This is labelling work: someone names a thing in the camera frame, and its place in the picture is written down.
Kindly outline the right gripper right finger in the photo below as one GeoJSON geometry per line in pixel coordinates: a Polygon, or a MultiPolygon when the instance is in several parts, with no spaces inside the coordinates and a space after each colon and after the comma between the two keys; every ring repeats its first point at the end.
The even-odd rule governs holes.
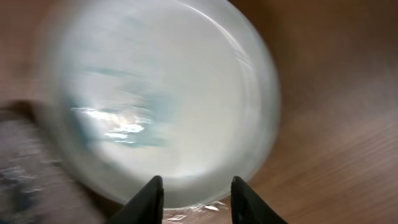
{"type": "Polygon", "coordinates": [[[231,183],[232,224],[287,224],[239,176],[231,183]]]}

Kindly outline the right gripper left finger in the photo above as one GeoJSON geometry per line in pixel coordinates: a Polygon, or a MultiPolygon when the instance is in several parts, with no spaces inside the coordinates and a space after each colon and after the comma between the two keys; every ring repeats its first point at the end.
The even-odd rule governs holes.
{"type": "Polygon", "coordinates": [[[156,175],[111,217],[106,224],[161,224],[164,214],[164,188],[156,175]]]}

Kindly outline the white plate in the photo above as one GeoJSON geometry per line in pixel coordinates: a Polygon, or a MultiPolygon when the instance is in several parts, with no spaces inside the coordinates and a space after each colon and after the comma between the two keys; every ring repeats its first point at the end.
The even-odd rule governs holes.
{"type": "Polygon", "coordinates": [[[274,62],[228,1],[60,1],[37,74],[63,164],[118,203],[156,175],[166,208],[224,198],[277,134],[274,62]]]}

